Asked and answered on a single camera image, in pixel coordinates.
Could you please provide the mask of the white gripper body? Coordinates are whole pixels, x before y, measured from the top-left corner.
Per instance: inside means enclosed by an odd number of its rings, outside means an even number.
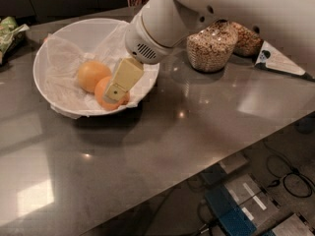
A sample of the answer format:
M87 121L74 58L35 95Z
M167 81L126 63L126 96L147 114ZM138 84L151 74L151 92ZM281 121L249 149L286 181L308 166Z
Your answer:
M170 29L153 14L141 10L129 24L125 34L128 53L144 64L157 64L174 46Z

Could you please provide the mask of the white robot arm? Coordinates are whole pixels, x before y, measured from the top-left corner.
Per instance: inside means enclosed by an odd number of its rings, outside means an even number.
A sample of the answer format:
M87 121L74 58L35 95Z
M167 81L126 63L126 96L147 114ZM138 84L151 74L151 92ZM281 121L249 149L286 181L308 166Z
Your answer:
M315 73L315 0L149 0L126 29L131 64L117 68L103 98L120 100L141 78L141 64L157 64L186 36L217 20L237 22Z

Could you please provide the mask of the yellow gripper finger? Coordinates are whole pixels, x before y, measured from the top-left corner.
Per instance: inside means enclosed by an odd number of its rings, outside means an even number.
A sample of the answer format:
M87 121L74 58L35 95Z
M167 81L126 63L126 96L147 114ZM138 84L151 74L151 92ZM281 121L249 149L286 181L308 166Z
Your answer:
M122 58L109 80L103 99L109 103L116 103L143 77L144 65L133 57Z

